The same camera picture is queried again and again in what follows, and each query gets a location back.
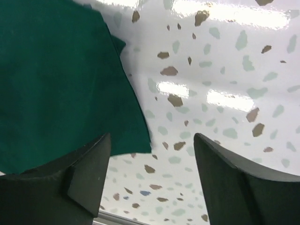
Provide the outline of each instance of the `felt sheet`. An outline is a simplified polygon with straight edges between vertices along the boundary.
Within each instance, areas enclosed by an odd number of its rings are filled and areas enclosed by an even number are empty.
[[[1,0],[0,15],[0,171],[21,173],[104,133],[112,155],[151,152],[119,58],[125,43],[99,12],[72,1]]]

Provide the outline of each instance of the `glossy white surface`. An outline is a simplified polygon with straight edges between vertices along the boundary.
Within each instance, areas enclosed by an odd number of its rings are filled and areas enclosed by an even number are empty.
[[[300,174],[298,1],[80,1],[126,41],[121,59],[154,143],[153,156],[111,159],[103,210],[151,225],[209,224],[197,132]]]

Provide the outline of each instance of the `metal edge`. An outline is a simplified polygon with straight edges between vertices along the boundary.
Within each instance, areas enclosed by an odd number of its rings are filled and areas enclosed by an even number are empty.
[[[93,225],[148,225],[148,224],[100,211],[98,213],[98,217],[95,218]]]

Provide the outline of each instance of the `blue speck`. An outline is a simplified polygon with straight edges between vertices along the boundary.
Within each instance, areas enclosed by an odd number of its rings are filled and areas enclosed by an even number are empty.
[[[148,196],[151,194],[150,191],[140,191],[140,193],[143,195],[143,196]]]

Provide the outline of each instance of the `green fabric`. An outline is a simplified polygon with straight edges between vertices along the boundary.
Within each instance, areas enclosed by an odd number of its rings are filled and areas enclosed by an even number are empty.
[[[151,152],[118,56],[125,43],[100,13],[67,0],[1,0],[0,15],[0,171],[21,173],[104,133],[112,155]]]

